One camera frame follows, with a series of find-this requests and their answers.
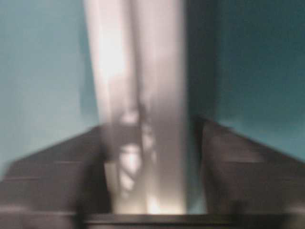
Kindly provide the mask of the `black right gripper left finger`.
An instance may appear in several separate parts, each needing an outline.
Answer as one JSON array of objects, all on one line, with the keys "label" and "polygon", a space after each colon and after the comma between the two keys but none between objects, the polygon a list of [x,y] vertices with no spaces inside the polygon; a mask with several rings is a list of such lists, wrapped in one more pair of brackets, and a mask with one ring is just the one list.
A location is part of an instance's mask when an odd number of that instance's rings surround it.
[{"label": "black right gripper left finger", "polygon": [[103,127],[13,161],[0,181],[3,229],[83,229],[112,211]]}]

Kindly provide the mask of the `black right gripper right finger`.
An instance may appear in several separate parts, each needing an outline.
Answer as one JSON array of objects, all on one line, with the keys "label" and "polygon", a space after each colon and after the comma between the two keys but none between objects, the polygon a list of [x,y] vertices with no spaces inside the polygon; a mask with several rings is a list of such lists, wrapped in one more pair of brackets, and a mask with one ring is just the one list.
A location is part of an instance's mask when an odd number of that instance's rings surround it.
[{"label": "black right gripper right finger", "polygon": [[194,131],[209,214],[241,229],[304,228],[303,161],[203,117]]}]

